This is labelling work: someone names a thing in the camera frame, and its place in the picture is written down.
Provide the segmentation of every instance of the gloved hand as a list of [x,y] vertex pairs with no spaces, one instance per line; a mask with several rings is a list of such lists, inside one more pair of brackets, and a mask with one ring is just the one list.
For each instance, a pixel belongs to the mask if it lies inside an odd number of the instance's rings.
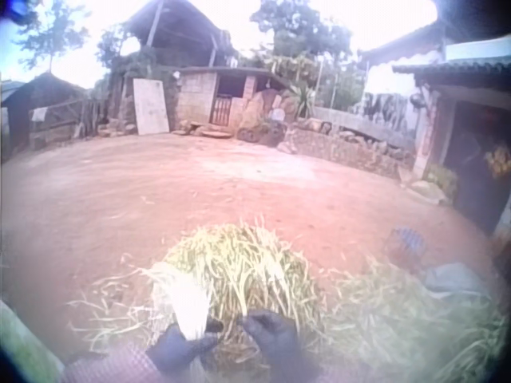
[[268,310],[251,310],[241,325],[270,364],[273,381],[306,383],[316,378],[318,370],[303,355],[293,321]]
[[216,333],[224,329],[222,322],[208,319],[206,333],[202,339],[187,341],[178,325],[171,325],[160,336],[155,345],[145,352],[156,368],[163,374],[180,373],[196,357],[205,355],[218,345]]

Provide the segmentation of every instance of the wooden board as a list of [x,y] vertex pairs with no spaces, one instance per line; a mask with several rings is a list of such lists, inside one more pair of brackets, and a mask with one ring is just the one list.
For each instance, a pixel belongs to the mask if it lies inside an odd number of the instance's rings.
[[133,79],[138,134],[168,133],[167,108],[163,83],[158,80]]

